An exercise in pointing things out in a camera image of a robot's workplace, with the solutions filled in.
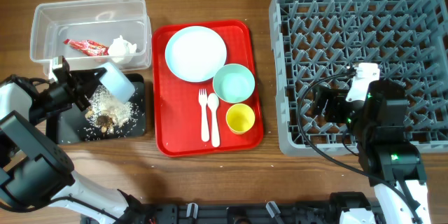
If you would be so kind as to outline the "light blue bowl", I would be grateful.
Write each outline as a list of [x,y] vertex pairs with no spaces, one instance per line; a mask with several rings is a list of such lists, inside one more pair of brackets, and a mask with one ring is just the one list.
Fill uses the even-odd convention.
[[99,79],[100,83],[121,103],[125,104],[135,92],[135,87],[130,80],[111,62],[98,66],[104,68],[106,73]]

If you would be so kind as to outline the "red snack wrapper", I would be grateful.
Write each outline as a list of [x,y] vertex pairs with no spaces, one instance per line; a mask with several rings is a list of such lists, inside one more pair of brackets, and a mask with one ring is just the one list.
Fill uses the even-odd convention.
[[76,41],[72,39],[66,39],[64,41],[64,44],[70,46],[74,50],[82,52],[84,55],[87,55],[89,57],[106,56],[109,54],[109,48],[107,46],[92,40]]

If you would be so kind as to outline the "white tissue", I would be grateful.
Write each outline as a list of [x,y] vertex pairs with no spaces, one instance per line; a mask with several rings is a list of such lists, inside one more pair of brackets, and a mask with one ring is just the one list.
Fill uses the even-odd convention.
[[115,38],[108,47],[110,60],[115,64],[128,64],[131,62],[134,54],[137,52],[137,44],[130,43],[122,36]]

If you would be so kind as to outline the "yellow cup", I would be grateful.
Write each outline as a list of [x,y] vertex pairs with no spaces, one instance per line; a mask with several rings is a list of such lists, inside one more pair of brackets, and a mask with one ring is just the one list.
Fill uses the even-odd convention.
[[246,104],[234,104],[226,113],[225,121],[234,134],[244,134],[255,124],[255,113]]

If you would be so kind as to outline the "mint green bowl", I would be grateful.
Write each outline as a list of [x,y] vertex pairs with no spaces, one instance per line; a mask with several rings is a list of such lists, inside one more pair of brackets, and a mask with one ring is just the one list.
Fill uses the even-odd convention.
[[241,64],[226,64],[218,70],[212,83],[216,95],[231,104],[246,101],[256,85],[252,72]]

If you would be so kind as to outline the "light blue plate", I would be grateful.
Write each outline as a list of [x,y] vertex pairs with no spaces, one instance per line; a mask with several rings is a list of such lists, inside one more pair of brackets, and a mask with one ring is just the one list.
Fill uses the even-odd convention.
[[223,38],[203,26],[190,26],[177,31],[167,42],[165,62],[175,77],[201,83],[213,78],[227,60]]

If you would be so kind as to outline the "white plastic fork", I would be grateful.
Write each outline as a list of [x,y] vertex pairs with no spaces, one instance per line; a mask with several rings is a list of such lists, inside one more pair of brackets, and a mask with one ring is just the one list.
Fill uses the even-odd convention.
[[207,91],[199,89],[198,101],[201,106],[201,139],[203,142],[210,140],[208,119],[207,119]]

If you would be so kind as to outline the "white plastic spoon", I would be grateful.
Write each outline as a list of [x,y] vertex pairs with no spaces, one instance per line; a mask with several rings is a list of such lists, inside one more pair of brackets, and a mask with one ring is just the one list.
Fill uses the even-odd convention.
[[215,93],[211,93],[207,99],[207,106],[211,111],[211,144],[217,148],[220,146],[221,139],[217,119],[217,110],[219,107],[219,98]]

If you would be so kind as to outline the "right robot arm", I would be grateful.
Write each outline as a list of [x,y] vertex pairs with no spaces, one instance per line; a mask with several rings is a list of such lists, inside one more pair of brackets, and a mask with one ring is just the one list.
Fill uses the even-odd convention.
[[360,101],[346,90],[313,87],[315,114],[344,123],[358,142],[358,161],[369,175],[387,223],[429,223],[427,176],[421,154],[405,138],[405,89],[389,80],[372,81]]

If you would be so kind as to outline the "black food waste tray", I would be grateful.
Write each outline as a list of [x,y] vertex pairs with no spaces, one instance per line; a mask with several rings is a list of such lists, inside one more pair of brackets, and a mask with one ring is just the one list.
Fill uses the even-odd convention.
[[45,135],[56,144],[68,145],[86,141],[99,141],[123,137],[140,137],[146,131],[146,91],[144,78],[137,73],[125,75],[135,87],[129,100],[132,104],[131,118],[122,127],[114,127],[112,133],[102,133],[100,127],[93,125],[93,116],[85,118],[88,111],[80,111],[73,105],[46,121]]

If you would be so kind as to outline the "grey dishwasher rack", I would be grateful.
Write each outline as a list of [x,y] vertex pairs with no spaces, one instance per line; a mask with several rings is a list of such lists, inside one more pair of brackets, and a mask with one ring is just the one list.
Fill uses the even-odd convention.
[[358,62],[405,89],[405,136],[422,153],[447,151],[447,6],[445,0],[271,0],[269,30],[276,70],[279,147],[288,156],[331,156],[356,149],[343,124],[326,122],[298,101],[307,86]]

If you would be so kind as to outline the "food scraps and rice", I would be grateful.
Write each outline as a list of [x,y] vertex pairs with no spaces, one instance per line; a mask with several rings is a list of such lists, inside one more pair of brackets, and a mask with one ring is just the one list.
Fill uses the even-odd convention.
[[122,103],[103,85],[100,85],[89,100],[85,113],[86,140],[100,140],[102,137],[126,137],[137,126],[141,109],[133,102]]

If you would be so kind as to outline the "clear plastic bin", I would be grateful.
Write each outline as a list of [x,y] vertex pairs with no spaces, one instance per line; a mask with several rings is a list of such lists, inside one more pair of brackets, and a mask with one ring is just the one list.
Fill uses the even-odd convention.
[[[136,45],[123,56],[87,56],[64,44],[91,40],[105,46],[122,37]],[[152,31],[145,0],[79,0],[42,3],[34,11],[29,56],[50,72],[50,61],[63,56],[72,70],[114,63],[121,71],[147,69],[152,63]]]

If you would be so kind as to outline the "red plastic tray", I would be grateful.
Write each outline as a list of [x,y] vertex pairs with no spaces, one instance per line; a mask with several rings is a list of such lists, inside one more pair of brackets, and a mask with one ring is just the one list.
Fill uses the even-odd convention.
[[192,24],[172,24],[154,32],[153,42],[153,94],[155,139],[159,150],[169,157],[204,155],[225,151],[255,148],[263,140],[264,125],[258,90],[244,102],[255,113],[255,124],[243,134],[234,134],[227,126],[225,115],[231,107],[221,101],[217,111],[220,146],[201,140],[201,107],[199,91],[213,92],[212,82],[189,83],[169,70],[165,49],[169,39],[179,30]]

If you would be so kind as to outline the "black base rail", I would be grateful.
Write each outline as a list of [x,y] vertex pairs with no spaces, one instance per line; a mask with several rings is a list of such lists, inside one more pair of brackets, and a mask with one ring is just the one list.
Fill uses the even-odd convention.
[[326,201],[293,204],[147,204],[142,223],[385,223],[378,202],[361,192],[334,192]]

